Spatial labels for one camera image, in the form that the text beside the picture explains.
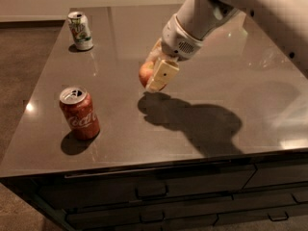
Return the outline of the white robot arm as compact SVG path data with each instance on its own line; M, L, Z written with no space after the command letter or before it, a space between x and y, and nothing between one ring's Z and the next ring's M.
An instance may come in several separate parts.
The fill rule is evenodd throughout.
M164 27L139 71L150 92L163 89L216 28L236 12L251 18L308 76L308 0L186 0Z

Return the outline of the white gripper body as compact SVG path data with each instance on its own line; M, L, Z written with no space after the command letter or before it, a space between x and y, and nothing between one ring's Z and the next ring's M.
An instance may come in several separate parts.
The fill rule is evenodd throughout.
M203 42L190 36L181 27L176 13L163 29L161 37L162 51L179 61L186 61L193 57L202 47Z

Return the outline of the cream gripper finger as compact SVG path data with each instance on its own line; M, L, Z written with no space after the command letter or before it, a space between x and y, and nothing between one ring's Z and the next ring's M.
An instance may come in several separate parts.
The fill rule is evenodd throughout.
M153 48L150 50L149 54L147 55L145 61L146 62L153 62L155 63L157 60L163 57L162 52L162 40L159 38L156 43L154 44Z
M154 71L146 84L146 90L157 92L163 89L179 72L177 62L159 59L154 64Z

